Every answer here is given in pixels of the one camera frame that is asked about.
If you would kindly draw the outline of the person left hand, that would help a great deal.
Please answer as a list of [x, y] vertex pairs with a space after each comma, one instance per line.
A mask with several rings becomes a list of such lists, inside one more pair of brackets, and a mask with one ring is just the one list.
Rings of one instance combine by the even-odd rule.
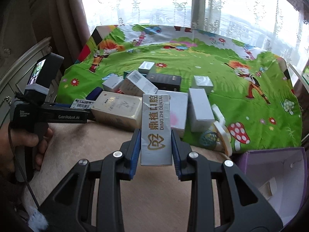
[[[10, 146], [8, 136], [8, 125], [4, 124], [1, 127], [1, 174], [7, 176], [9, 173], [15, 171], [14, 155]], [[25, 147], [37, 147], [35, 156], [35, 169], [40, 171], [43, 159], [45, 157], [46, 150], [48, 149], [48, 143], [53, 137], [52, 129], [48, 128], [43, 139], [39, 141], [36, 134], [28, 133], [24, 130], [11, 130], [11, 140], [13, 150], [15, 148], [24, 149]]]

